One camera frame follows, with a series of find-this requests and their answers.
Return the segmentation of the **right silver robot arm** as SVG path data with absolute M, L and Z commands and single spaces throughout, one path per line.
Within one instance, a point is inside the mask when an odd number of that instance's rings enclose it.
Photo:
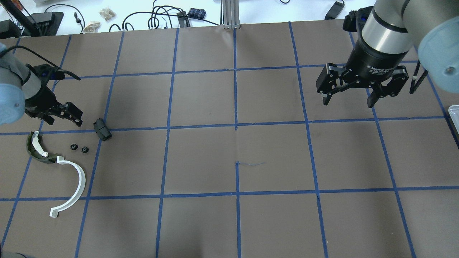
M 348 89 L 372 89 L 367 106 L 397 96 L 409 79 L 401 61 L 412 47 L 424 72 L 410 86 L 414 93 L 430 75 L 437 86 L 458 93 L 457 0 L 377 0 L 374 6 L 351 11 L 343 30 L 357 33 L 346 65 L 327 63 L 316 81 L 328 105 Z

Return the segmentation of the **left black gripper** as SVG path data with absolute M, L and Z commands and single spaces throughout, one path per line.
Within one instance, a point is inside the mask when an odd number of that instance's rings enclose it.
M 55 119 L 52 116 L 57 116 L 71 121 L 77 127 L 81 127 L 82 111 L 72 102 L 59 103 L 55 94 L 47 86 L 50 80 L 63 80 L 65 71 L 60 67 L 49 64 L 41 64 L 34 67 L 26 64 L 26 67 L 30 69 L 30 75 L 35 75 L 38 78 L 38 87 L 32 90 L 31 96 L 25 97 L 25 114 L 33 119 L 41 119 L 49 125 L 54 124 Z

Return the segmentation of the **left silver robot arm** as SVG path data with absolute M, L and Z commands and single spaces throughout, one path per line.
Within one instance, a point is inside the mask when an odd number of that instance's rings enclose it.
M 67 119 L 77 127 L 82 125 L 82 111 L 73 103 L 57 101 L 48 83 L 61 81 L 66 75 L 76 80 L 74 73 L 64 70 L 49 60 L 45 64 L 24 64 L 13 54 L 14 49 L 30 51 L 25 46 L 6 47 L 1 44 L 0 58 L 0 122 L 12 124 L 23 115 L 53 125 L 55 117 Z

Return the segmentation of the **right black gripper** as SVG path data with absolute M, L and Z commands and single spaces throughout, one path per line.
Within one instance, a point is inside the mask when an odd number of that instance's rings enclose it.
M 316 80 L 317 93 L 322 95 L 326 106 L 334 94 L 343 92 L 345 84 L 359 86 L 370 84 L 372 93 L 367 98 L 367 106 L 373 108 L 379 99 L 397 96 L 409 79 L 405 66 L 399 65 L 409 51 L 397 54 L 383 53 L 370 47 L 361 34 L 355 35 L 355 45 L 344 67 L 326 63 Z

